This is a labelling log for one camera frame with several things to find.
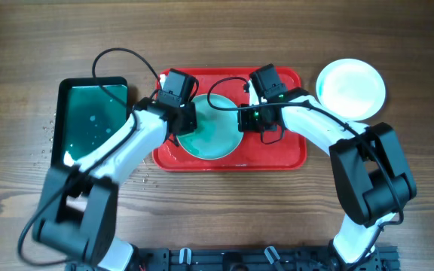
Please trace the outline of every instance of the wooden table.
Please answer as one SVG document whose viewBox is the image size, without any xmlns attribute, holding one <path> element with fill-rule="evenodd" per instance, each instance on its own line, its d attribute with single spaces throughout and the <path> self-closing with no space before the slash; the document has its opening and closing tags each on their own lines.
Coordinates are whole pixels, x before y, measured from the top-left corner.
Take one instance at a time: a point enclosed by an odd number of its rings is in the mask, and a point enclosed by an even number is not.
<svg viewBox="0 0 434 271">
<path fill-rule="evenodd" d="M 16 241 L 50 165 L 52 134 L 43 127 L 53 126 L 60 81 L 90 76 L 93 58 L 117 46 L 158 71 L 285 65 L 312 93 L 332 60 L 371 63 L 387 101 L 366 122 L 395 128 L 418 187 L 405 223 L 379 243 L 399 247 L 403 270 L 434 270 L 434 2 L 36 2 L 0 0 L 0 270 L 29 269 Z M 140 96 L 154 83 L 122 53 L 105 57 L 99 74 L 124 76 Z M 148 157 L 121 191 L 117 234 L 141 248 L 325 245 L 344 212 L 329 158 L 308 149 L 307 162 L 291 172 L 173 174 Z M 33 258 L 60 256 L 28 243 Z"/>
</svg>

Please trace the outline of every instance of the red tray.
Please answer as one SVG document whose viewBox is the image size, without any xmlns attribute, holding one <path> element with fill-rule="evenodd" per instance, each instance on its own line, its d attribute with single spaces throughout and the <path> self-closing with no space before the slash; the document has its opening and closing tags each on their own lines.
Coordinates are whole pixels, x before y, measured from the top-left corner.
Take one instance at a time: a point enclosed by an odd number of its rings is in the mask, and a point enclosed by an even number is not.
<svg viewBox="0 0 434 271">
<path fill-rule="evenodd" d="M 229 76 L 249 78 L 255 68 L 176 68 L 179 71 L 195 76 L 199 80 L 197 95 L 209 92 L 209 88 L 218 80 Z M 292 69 L 276 67 L 281 81 L 290 90 L 301 86 L 301 79 Z M 249 103 L 249 94 L 243 91 L 243 82 L 232 80 L 217 86 L 212 93 L 223 95 L 237 106 Z M 277 132 L 266 132 L 264 140 L 270 142 L 278 139 Z M 197 172 L 197 171 L 271 171 L 292 170 L 302 166 L 307 158 L 306 140 L 303 136 L 286 131 L 283 140 L 272 144 L 261 143 L 257 132 L 245 132 L 240 145 L 229 155 L 217 160 L 201 160 L 191 156 L 182 147 L 177 148 L 171 142 L 166 142 L 153 151 L 155 163 L 166 171 Z"/>
</svg>

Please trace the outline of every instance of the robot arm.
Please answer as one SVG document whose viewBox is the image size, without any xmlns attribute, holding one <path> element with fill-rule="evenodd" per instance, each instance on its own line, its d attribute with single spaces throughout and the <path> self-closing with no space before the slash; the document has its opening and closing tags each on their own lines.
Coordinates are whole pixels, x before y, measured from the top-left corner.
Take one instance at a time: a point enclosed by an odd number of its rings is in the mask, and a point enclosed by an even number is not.
<svg viewBox="0 0 434 271">
<path fill-rule="evenodd" d="M 372 244 L 376 232 L 381 230 L 378 225 L 391 221 L 396 213 L 396 205 L 383 174 L 390 176 L 401 206 L 416 196 L 416 185 L 396 134 L 385 123 L 369 127 L 364 123 L 345 120 L 322 107 L 303 89 L 288 91 L 273 65 L 260 68 L 250 78 L 250 105 L 261 102 L 303 105 L 256 108 L 241 113 L 241 116 L 253 115 L 254 111 L 260 110 L 258 115 L 267 117 L 255 119 L 253 126 L 265 130 L 273 124 L 280 125 L 304 136 L 331 157 L 338 199 L 346 213 L 332 247 L 343 266 L 355 263 Z M 364 165 L 371 158 L 366 149 L 354 134 L 330 116 L 360 134 L 376 150 L 378 159 L 386 166 L 386 172 L 381 169 L 368 172 Z"/>
<path fill-rule="evenodd" d="M 38 210 L 44 211 L 34 223 L 33 239 L 89 266 L 139 270 L 138 249 L 115 237 L 118 190 L 142 159 L 170 135 L 197 128 L 195 106 L 189 99 L 195 81 L 170 70 L 157 100 L 139 101 L 132 117 L 108 141 L 73 167 L 50 167 L 38 205 Z M 101 165 L 84 174 L 101 159 Z M 84 210 L 67 201 L 79 196 L 87 200 Z"/>
</svg>

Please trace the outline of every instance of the green plate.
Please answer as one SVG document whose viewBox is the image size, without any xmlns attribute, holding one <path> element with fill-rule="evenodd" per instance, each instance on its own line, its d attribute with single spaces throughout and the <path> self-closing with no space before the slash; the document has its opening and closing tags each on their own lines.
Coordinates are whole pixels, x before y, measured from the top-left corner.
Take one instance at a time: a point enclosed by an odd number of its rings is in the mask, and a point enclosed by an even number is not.
<svg viewBox="0 0 434 271">
<path fill-rule="evenodd" d="M 218 107 L 236 107 L 230 99 L 217 94 L 211 94 L 210 100 Z M 178 136 L 180 145 L 190 155 L 204 160 L 229 155 L 243 137 L 243 133 L 238 130 L 237 111 L 211 108 L 206 94 L 196 96 L 193 102 L 197 111 L 197 129 L 191 134 Z"/>
</svg>

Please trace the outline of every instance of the black clamp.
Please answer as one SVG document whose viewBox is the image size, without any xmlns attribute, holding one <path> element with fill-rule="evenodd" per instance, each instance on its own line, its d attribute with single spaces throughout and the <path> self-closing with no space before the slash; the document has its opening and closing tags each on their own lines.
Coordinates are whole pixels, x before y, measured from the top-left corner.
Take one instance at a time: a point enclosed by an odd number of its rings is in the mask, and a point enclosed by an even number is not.
<svg viewBox="0 0 434 271">
<path fill-rule="evenodd" d="M 156 100 L 143 98 L 136 103 L 137 110 L 157 114 L 168 123 L 167 139 L 182 136 L 197 128 L 195 104 L 190 100 L 197 79 L 175 69 L 170 69 Z"/>
<path fill-rule="evenodd" d="M 267 103 L 289 102 L 299 96 L 307 95 L 306 90 L 300 87 L 288 91 L 287 87 L 279 78 L 276 68 L 268 64 L 249 75 L 252 85 L 255 89 L 259 102 L 266 99 Z M 241 104 L 241 108 L 249 107 L 248 104 Z M 250 108 L 238 111 L 237 119 L 239 131 L 241 132 L 259 132 L 261 141 L 264 143 L 263 134 L 266 131 L 277 131 L 281 128 L 281 138 L 284 136 L 286 126 L 281 114 L 282 106 L 265 106 L 260 108 Z"/>
</svg>

